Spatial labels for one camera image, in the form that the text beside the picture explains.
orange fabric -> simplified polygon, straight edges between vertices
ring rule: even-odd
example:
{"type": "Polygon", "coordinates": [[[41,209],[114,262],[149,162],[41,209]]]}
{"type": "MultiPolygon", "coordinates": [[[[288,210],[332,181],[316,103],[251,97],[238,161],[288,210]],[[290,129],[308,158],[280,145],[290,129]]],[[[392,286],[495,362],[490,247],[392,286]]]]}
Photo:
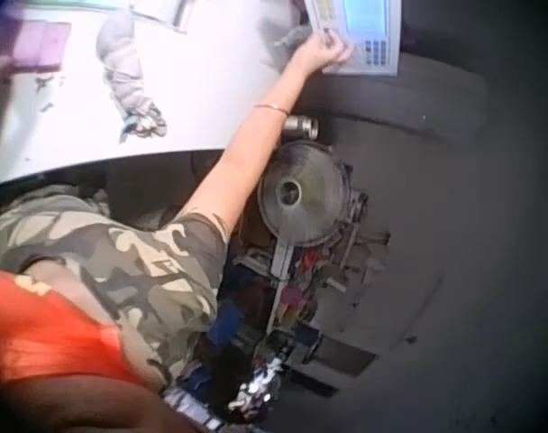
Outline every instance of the orange fabric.
{"type": "Polygon", "coordinates": [[[116,327],[97,324],[47,284],[0,272],[0,386],[70,374],[142,384],[126,366],[116,327]]]}

person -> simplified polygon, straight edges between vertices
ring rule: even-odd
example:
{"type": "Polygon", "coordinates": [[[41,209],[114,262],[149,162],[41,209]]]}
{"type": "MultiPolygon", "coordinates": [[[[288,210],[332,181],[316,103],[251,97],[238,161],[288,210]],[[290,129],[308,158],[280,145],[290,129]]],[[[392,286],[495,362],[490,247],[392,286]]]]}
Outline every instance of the person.
{"type": "Polygon", "coordinates": [[[306,80],[351,53],[314,32],[161,230],[60,185],[2,210],[0,392],[20,416],[55,431],[201,430],[159,394],[215,319],[229,237],[306,80]]]}

skin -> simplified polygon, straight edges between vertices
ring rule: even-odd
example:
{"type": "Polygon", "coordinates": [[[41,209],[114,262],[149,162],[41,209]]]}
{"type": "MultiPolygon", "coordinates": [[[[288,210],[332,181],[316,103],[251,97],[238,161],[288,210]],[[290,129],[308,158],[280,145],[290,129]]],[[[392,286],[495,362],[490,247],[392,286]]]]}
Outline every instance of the skin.
{"type": "MultiPolygon", "coordinates": [[[[290,112],[311,74],[347,60],[351,54],[352,49],[336,34],[315,33],[298,48],[279,81],[259,104],[276,105],[290,112]]],[[[254,108],[182,213],[195,210],[210,219],[219,217],[229,236],[266,168],[285,120],[285,114],[277,110],[254,108]]],[[[65,268],[40,262],[28,273],[49,283],[76,304],[79,293],[76,287],[81,281],[72,280],[71,272],[65,268]]],[[[108,323],[109,317],[100,309],[94,305],[85,312],[97,322],[108,323]]],[[[171,410],[155,392],[105,377],[33,378],[7,385],[2,393],[25,419],[44,430],[68,433],[204,431],[171,410]]]]}

concrete floor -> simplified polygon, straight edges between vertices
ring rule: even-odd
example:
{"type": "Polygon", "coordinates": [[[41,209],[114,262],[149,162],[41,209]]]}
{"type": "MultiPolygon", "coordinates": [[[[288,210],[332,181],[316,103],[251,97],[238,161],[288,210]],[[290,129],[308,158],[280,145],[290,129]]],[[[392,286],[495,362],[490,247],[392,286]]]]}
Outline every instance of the concrete floor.
{"type": "Polygon", "coordinates": [[[489,124],[458,146],[336,121],[370,223],[393,233],[347,331],[382,356],[330,400],[284,394],[273,431],[537,431],[548,412],[548,13],[527,3],[405,4],[412,24],[461,41],[464,65],[489,84],[489,124]]]}

